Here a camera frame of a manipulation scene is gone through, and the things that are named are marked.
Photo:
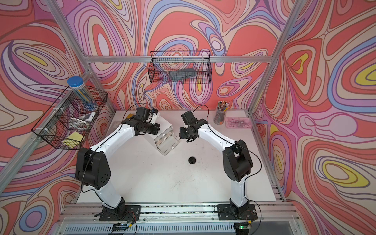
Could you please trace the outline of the white drawer cabinet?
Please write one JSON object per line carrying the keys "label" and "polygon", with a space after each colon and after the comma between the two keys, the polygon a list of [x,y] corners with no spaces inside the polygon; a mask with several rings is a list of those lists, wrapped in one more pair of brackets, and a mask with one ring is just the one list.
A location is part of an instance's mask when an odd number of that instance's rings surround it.
{"label": "white drawer cabinet", "polygon": [[173,134],[173,127],[170,122],[168,122],[163,117],[158,116],[155,124],[159,124],[159,130],[157,134],[146,134],[144,138],[154,147],[157,148],[162,142],[167,140],[167,138]]}

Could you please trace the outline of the black earphone case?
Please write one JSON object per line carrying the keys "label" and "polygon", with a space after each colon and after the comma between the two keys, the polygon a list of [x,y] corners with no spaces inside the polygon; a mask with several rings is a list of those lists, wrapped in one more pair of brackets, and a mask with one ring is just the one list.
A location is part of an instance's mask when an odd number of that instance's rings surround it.
{"label": "black earphone case", "polygon": [[191,165],[193,165],[193,164],[196,163],[196,158],[193,157],[193,156],[192,156],[192,157],[189,157],[188,162],[189,162]]}

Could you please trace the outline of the clear bottom drawer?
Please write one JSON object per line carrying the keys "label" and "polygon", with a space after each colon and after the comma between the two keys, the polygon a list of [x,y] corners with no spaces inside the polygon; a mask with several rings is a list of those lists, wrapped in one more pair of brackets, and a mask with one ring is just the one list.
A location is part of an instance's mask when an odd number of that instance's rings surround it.
{"label": "clear bottom drawer", "polygon": [[179,143],[180,139],[173,133],[162,134],[155,139],[156,148],[163,156],[169,154]]}

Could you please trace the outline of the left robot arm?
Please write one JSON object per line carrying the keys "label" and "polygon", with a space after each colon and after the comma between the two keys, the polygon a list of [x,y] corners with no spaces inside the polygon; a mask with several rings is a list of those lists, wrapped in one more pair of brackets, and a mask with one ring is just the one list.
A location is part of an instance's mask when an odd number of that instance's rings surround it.
{"label": "left robot arm", "polygon": [[77,153],[75,177],[82,186],[89,187],[102,202],[102,215],[120,221],[127,217],[124,199],[111,182],[108,160],[127,141],[141,134],[157,135],[160,124],[128,118],[108,137],[90,148]]}

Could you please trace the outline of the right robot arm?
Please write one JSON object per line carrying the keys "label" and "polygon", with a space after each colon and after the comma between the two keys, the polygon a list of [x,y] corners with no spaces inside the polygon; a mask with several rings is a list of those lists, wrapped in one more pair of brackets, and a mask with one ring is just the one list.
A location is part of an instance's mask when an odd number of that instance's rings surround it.
{"label": "right robot arm", "polygon": [[192,113],[182,115],[184,127],[179,138],[188,143],[201,138],[222,153],[223,169],[230,180],[231,198],[227,214],[239,218],[247,211],[249,200],[245,196],[245,178],[250,175],[253,161],[243,140],[235,141],[215,130],[205,119],[197,119]]}

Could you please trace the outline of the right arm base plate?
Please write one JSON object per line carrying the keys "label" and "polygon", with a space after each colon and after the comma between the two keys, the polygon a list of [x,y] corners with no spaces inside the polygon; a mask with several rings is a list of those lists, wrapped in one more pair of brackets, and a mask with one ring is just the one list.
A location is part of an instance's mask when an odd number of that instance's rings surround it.
{"label": "right arm base plate", "polygon": [[219,220],[255,221],[258,219],[254,204],[245,204],[240,208],[230,204],[219,204],[215,207],[215,211]]}

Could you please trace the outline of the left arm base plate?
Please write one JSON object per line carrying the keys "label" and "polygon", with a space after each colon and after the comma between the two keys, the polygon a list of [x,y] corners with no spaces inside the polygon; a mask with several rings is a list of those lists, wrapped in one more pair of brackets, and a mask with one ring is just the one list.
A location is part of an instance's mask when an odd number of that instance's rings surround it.
{"label": "left arm base plate", "polygon": [[139,221],[141,215],[139,205],[121,205],[119,208],[111,209],[103,207],[99,215],[100,221]]}

